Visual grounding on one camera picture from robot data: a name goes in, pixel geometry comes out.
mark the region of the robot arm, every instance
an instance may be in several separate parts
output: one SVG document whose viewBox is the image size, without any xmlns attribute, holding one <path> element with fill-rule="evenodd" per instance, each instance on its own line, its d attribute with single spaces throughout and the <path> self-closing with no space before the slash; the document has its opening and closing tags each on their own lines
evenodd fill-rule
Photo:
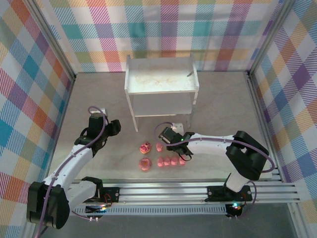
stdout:
<svg viewBox="0 0 317 238">
<path fill-rule="evenodd" d="M 72 189 L 71 183 L 81 169 L 92 160 L 96 153 L 104 147 L 109 136 L 115 136 L 121 131 L 119 120 L 107 122 L 105 129 L 93 144 L 88 145 L 100 134 L 104 124 L 103 115 L 93 112 L 89 117 L 89 126 L 85 128 L 64 162 L 71 156 L 73 158 L 63 166 L 64 162 L 42 182 L 33 182 L 28 190 L 27 220 L 32 223 L 40 223 L 40 217 L 44 206 L 44 197 L 50 183 L 53 186 L 50 191 L 48 205 L 44 216 L 44 225 L 60 229 L 66 223 L 69 212 L 87 199 L 100 198 L 104 192 L 101 179 L 85 177 Z"/>
<path fill-rule="evenodd" d="M 268 155 L 268 151 L 244 131 L 238 131 L 235 135 L 217 137 L 193 132 L 181 135 L 170 127 L 166 127 L 158 137 L 166 144 L 171 144 L 171 146 L 167 146 L 167 150 L 172 150 L 179 155 L 191 157 L 194 154 L 218 154 L 228 157 L 236 171 L 229 175 L 224 187 L 234 193 L 239 193 L 249 180 L 259 180 L 266 158 L 260 153 L 232 141 L 247 143 Z"/>
</svg>

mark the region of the plaid wall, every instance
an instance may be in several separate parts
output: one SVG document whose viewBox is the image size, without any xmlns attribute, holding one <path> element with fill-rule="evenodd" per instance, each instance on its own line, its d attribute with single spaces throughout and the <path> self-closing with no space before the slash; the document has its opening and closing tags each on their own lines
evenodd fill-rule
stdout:
<svg viewBox="0 0 317 238">
<path fill-rule="evenodd" d="M 0 237 L 26 221 L 27 189 L 42 180 L 71 81 L 22 0 L 0 2 Z"/>
<path fill-rule="evenodd" d="M 258 94 L 288 182 L 317 234 L 317 0 L 298 0 L 256 72 Z"/>
<path fill-rule="evenodd" d="M 191 52 L 198 70 L 247 70 L 284 0 L 37 2 L 74 68 L 113 72 L 125 70 L 126 55 Z"/>
</svg>

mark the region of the pink object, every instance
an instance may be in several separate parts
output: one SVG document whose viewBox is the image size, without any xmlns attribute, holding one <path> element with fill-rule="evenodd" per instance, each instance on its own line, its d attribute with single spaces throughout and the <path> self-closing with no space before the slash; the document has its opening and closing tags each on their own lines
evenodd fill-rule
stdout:
<svg viewBox="0 0 317 238">
<path fill-rule="evenodd" d="M 158 158 L 158 166 L 163 167 L 164 166 L 164 159 L 162 157 Z"/>
<path fill-rule="evenodd" d="M 159 152 L 163 151 L 163 145 L 161 143 L 157 143 L 157 151 Z"/>
<path fill-rule="evenodd" d="M 166 158 L 164 159 L 164 165 L 170 166 L 170 158 L 168 156 L 166 156 Z"/>
<path fill-rule="evenodd" d="M 186 159 L 186 156 L 185 156 L 185 155 L 182 155 L 181 157 L 179 157 L 179 164 L 180 164 L 180 165 L 185 165 L 185 164 L 186 164 L 186 161 L 183 160 L 182 158 L 185 158 L 185 159 Z"/>
<path fill-rule="evenodd" d="M 170 160 L 170 163 L 171 163 L 172 165 L 177 165 L 177 164 L 178 164 L 178 156 L 174 155 L 174 156 L 172 157 L 172 159 Z"/>
<path fill-rule="evenodd" d="M 149 142 L 145 142 L 140 146 L 140 151 L 142 154 L 147 154 L 150 152 L 152 145 Z"/>
<path fill-rule="evenodd" d="M 152 162 L 149 158 L 142 158 L 140 159 L 139 162 L 139 167 L 140 169 L 142 169 L 143 171 L 147 171 L 151 168 L 152 166 Z"/>
</svg>

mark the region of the colorful plaid backdrop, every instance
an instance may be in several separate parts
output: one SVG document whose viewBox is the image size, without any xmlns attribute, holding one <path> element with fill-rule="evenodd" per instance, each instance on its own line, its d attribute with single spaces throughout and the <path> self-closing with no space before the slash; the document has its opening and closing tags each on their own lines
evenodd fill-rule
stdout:
<svg viewBox="0 0 317 238">
<path fill-rule="evenodd" d="M 134 58 L 195 56 L 198 70 L 247 70 L 284 0 L 37 0 L 79 72 Z"/>
<path fill-rule="evenodd" d="M 298 0 L 256 72 L 258 94 L 288 182 L 317 234 L 317 0 Z"/>
<path fill-rule="evenodd" d="M 22 0 L 0 2 L 0 237 L 26 221 L 27 189 L 42 180 L 71 82 Z"/>
</svg>

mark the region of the white table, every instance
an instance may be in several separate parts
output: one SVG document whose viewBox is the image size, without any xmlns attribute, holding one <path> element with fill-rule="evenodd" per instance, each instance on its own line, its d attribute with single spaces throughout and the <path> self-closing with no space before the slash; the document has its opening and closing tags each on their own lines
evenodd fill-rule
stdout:
<svg viewBox="0 0 317 238">
<path fill-rule="evenodd" d="M 131 59 L 124 84 L 136 132 L 140 117 L 190 115 L 199 90 L 193 56 Z"/>
</svg>

